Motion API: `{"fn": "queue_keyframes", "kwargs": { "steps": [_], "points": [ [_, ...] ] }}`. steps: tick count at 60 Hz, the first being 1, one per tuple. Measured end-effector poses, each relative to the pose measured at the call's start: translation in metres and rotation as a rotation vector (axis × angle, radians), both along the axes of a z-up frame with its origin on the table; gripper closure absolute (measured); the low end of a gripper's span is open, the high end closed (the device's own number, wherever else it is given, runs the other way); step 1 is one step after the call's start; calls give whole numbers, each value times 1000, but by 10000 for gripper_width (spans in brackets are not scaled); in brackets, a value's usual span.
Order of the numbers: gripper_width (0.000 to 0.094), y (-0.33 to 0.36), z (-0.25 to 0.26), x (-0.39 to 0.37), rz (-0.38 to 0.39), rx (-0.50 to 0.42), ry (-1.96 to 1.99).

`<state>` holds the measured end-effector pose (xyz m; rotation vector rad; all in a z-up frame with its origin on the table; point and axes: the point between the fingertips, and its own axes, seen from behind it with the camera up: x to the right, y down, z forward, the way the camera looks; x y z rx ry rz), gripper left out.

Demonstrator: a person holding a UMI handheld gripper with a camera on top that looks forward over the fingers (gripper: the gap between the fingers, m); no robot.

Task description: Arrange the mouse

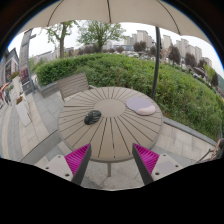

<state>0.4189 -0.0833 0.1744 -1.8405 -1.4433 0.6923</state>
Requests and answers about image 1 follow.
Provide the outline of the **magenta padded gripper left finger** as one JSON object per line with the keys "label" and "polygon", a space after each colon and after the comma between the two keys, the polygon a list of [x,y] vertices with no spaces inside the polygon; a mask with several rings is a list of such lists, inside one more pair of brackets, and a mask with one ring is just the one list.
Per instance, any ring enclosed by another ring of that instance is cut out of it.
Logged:
{"label": "magenta padded gripper left finger", "polygon": [[81,185],[90,157],[91,144],[86,144],[66,156],[56,155],[43,170]]}

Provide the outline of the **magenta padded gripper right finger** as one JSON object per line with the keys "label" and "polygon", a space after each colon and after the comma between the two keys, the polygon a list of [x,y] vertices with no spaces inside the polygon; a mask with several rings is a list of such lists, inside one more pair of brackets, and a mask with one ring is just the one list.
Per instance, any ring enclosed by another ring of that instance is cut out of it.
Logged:
{"label": "magenta padded gripper right finger", "polygon": [[182,169],[168,154],[157,154],[136,143],[132,145],[132,154],[145,185]]}

